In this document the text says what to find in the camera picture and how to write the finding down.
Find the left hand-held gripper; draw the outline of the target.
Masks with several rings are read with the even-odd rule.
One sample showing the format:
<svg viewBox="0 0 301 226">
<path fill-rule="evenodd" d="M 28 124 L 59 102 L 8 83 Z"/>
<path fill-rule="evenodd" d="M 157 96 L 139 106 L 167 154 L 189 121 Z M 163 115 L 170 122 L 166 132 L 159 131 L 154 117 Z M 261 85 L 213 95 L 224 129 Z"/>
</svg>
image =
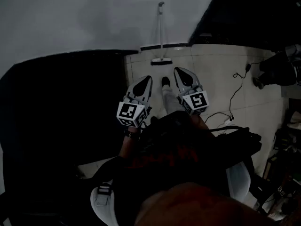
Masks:
<svg viewBox="0 0 301 226">
<path fill-rule="evenodd" d="M 152 84 L 152 77 L 147 75 L 129 86 L 123 101 L 119 103 L 116 115 L 122 125 L 138 128 L 150 114 Z"/>
</svg>

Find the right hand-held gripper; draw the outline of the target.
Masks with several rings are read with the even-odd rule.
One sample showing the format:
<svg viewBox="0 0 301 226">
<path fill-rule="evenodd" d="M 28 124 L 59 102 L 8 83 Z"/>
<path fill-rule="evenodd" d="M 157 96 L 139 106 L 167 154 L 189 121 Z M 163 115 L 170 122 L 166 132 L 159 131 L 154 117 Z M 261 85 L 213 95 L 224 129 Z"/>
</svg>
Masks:
<svg viewBox="0 0 301 226">
<path fill-rule="evenodd" d="M 178 99 L 189 115 L 200 115 L 209 106 L 207 92 L 203 90 L 196 74 L 182 67 L 174 68 L 174 78 L 179 89 Z"/>
</svg>

